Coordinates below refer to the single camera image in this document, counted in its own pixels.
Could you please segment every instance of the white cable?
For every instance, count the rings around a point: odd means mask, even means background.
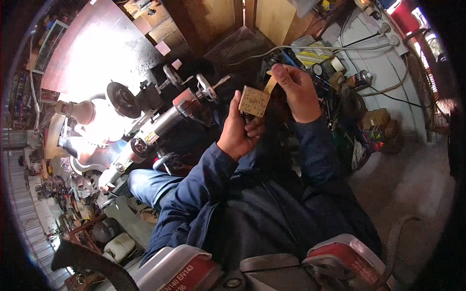
[[[386,43],[386,44],[383,44],[383,45],[380,45],[380,46],[376,46],[376,47],[318,47],[318,46],[315,46],[315,47],[294,47],[294,46],[277,46],[277,47],[274,47],[272,48],[271,50],[269,50],[268,52],[264,53],[264,54],[258,54],[258,55],[252,55],[250,57],[247,57],[245,58],[244,60],[240,61],[240,62],[237,62],[237,63],[233,63],[233,64],[228,64],[228,66],[234,66],[234,65],[239,65],[249,59],[253,59],[253,58],[260,58],[260,57],[263,57],[263,56],[266,56],[268,55],[269,53],[273,52],[274,50],[276,49],[279,49],[279,48],[299,48],[299,49],[336,49],[336,50],[362,50],[362,51],[368,51],[368,50],[373,50],[373,49],[379,49],[379,48],[383,48],[383,47],[389,47],[391,46],[390,43]]]

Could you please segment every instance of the navy blue shirt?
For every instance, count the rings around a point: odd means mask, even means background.
[[[161,248],[181,244],[212,253],[225,270],[266,254],[301,260],[314,245],[342,233],[380,257],[377,231],[339,175],[325,120],[295,123],[294,131],[302,179],[287,169],[237,170],[238,163],[212,144],[163,206],[141,265]]]

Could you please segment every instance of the finger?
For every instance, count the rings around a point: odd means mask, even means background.
[[[228,116],[231,116],[231,117],[241,117],[241,113],[240,113],[240,100],[241,100],[241,91],[239,90],[236,90],[234,92],[234,97],[232,99],[232,101],[230,102],[230,111],[228,113]]]
[[[250,131],[264,124],[264,119],[258,116],[254,117],[250,122],[244,126],[244,130]]]
[[[298,86],[290,76],[288,68],[281,64],[272,66],[272,76],[277,80],[278,84],[285,90],[285,92],[293,91]]]
[[[257,135],[262,135],[263,133],[265,133],[265,126],[261,125],[259,126],[258,128],[256,129],[253,129],[253,130],[250,130],[247,132],[247,136],[249,137],[255,137]]]

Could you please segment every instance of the person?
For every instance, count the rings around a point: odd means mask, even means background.
[[[258,117],[245,123],[236,90],[218,142],[187,177],[148,169],[130,173],[139,200],[161,208],[141,265],[161,248],[189,244],[212,254],[225,271],[242,259],[289,253],[303,260],[314,245],[352,234],[381,257],[371,220],[339,174],[309,74],[275,64],[272,75],[284,89],[299,141],[301,177],[291,169],[274,130]]]

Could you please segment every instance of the metal grille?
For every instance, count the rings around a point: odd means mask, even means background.
[[[2,130],[4,150],[1,158],[2,164],[5,165],[2,170],[5,171],[6,175],[12,215],[16,222],[17,231],[23,239],[24,247],[28,251],[31,261],[48,277],[50,286],[59,289],[64,285],[70,273],[66,269],[55,272],[50,269],[55,250],[44,236],[44,229],[39,221],[34,201],[26,183],[24,168],[18,163],[19,157],[24,155],[26,137],[26,131]]]

